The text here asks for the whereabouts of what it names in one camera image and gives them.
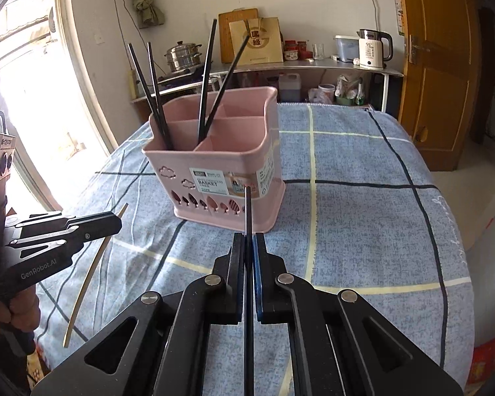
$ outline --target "utensil holder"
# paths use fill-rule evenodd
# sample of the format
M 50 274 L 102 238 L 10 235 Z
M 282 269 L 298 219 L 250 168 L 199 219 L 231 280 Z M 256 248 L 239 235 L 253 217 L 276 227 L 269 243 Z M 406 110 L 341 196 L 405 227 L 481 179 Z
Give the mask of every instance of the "utensil holder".
M 208 113 L 217 94 L 207 95 Z M 154 118 L 149 118 L 153 139 L 143 153 L 173 202 L 174 214 L 243 231 L 244 186 L 250 186 L 253 231 L 269 231 L 285 189 L 277 90 L 227 90 L 206 139 L 198 145 L 199 100 L 199 94 L 182 96 L 163 107 L 175 150 L 166 150 Z

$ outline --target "stainless steel pot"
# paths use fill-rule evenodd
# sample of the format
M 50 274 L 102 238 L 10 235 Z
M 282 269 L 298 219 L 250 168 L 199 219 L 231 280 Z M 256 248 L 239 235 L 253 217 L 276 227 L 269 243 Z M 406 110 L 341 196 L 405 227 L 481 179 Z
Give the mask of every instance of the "stainless steel pot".
M 178 42 L 174 47 L 171 47 L 165 57 L 171 71 L 185 70 L 185 68 L 194 67 L 202 63 L 200 56 L 202 55 L 198 48 L 202 45 L 194 43 Z

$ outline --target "wooden cutting board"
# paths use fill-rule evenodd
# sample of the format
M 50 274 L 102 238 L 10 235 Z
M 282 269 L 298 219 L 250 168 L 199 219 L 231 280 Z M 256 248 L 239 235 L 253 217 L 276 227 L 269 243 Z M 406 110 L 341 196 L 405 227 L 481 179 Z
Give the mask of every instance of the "wooden cutting board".
M 218 15 L 218 27 L 220 29 L 220 55 L 222 63 L 231 63 L 235 59 L 235 50 L 231 41 L 229 22 L 259 17 L 258 9 L 239 9 L 232 12 L 220 13 Z

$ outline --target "glass cup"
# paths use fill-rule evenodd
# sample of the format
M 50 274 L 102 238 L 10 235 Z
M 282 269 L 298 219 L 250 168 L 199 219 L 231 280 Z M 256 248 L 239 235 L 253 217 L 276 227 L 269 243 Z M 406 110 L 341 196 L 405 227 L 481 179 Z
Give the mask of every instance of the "glass cup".
M 313 45 L 313 59 L 325 59 L 325 45 L 316 43 Z

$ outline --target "pot handle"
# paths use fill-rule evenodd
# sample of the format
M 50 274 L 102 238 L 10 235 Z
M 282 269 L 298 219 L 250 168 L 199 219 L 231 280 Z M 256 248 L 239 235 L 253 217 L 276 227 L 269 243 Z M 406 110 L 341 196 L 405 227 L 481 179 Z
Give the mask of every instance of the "pot handle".
M 390 61 L 394 56 L 394 45 L 392 43 L 392 36 L 389 33 L 379 33 L 379 39 L 386 38 L 388 40 L 388 56 L 383 58 L 383 62 Z

